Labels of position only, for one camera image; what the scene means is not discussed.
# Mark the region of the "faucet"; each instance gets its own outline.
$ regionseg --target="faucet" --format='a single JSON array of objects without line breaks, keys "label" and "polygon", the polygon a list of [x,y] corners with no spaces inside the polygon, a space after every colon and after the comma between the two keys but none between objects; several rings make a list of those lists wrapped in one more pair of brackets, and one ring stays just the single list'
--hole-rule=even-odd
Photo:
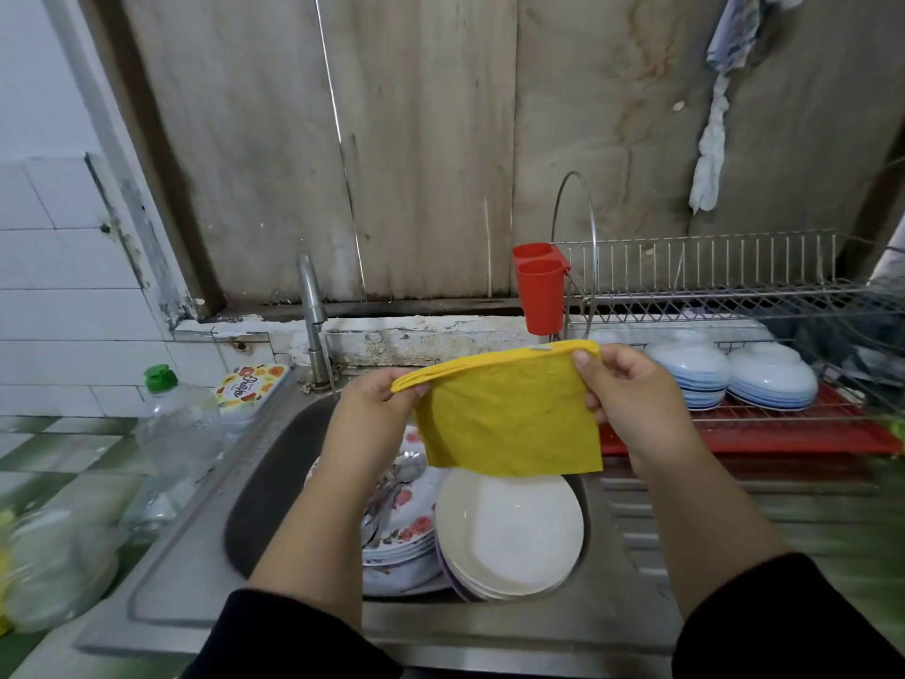
[{"label": "faucet", "polygon": [[319,389],[333,388],[330,358],[321,337],[321,325],[327,321],[327,311],[321,301],[318,275],[314,273],[314,264],[311,263],[311,257],[307,252],[302,252],[296,259],[296,267],[299,270],[305,329],[308,330],[308,356],[311,359],[312,386]]}]

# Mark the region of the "yellow sponge cloth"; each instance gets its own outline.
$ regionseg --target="yellow sponge cloth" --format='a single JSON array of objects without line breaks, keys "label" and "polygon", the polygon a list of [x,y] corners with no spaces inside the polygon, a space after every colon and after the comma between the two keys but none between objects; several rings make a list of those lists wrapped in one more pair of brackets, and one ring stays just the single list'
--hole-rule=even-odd
[{"label": "yellow sponge cloth", "polygon": [[434,467],[490,476],[603,469],[594,415],[572,350],[600,357],[592,340],[460,357],[398,378],[393,392],[431,382],[415,408]]}]

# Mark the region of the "stacked plates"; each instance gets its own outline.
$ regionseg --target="stacked plates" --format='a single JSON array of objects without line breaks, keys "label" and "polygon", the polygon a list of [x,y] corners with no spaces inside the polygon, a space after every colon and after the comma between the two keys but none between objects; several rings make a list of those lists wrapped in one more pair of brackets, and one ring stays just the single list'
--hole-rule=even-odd
[{"label": "stacked plates", "polygon": [[[404,452],[424,454],[424,443],[414,426],[405,429],[399,457]],[[315,462],[307,481],[317,468]],[[404,596],[423,593],[425,582],[439,574],[435,541],[435,509],[437,494],[447,470],[427,467],[419,478],[402,487],[396,495],[387,525],[368,546],[362,548],[362,581],[366,596]],[[389,472],[375,487],[375,494],[385,488]]]},{"label": "stacked plates", "polygon": [[676,330],[645,352],[673,375],[689,410],[710,410],[726,396],[730,383],[729,361],[700,331]]},{"label": "stacked plates", "polygon": [[561,476],[506,479],[452,470],[437,500],[441,566],[466,600],[513,600],[566,580],[584,519]]},{"label": "stacked plates", "polygon": [[730,393],[768,410],[793,412],[817,395],[817,377],[801,356],[779,343],[753,343],[729,357]]}]

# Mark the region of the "dish rack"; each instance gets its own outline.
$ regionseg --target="dish rack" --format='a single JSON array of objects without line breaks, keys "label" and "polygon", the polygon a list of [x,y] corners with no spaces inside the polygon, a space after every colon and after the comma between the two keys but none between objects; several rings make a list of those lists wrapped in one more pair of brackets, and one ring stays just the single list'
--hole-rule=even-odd
[{"label": "dish rack", "polygon": [[[590,240],[556,240],[572,176],[587,193]],[[833,230],[599,240],[578,172],[560,185],[552,226],[551,243],[572,268],[556,338],[601,340],[612,330],[618,342],[642,348],[658,330],[701,328],[728,353],[781,342],[814,368],[820,390],[804,411],[764,410],[727,395],[719,407],[693,413],[714,452],[902,449],[886,426],[905,407],[905,280],[858,282],[837,270],[843,250],[866,253],[871,242]],[[608,427],[601,442],[605,454],[625,451]]]}]

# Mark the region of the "left hand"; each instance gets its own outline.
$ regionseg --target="left hand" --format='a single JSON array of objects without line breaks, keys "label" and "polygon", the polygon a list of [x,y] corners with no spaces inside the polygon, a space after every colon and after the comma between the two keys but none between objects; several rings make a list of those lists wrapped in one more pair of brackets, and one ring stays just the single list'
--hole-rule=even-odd
[{"label": "left hand", "polygon": [[389,367],[358,376],[339,398],[321,463],[371,490],[399,451],[405,425],[427,392],[423,384],[391,393],[393,382],[412,369]]}]

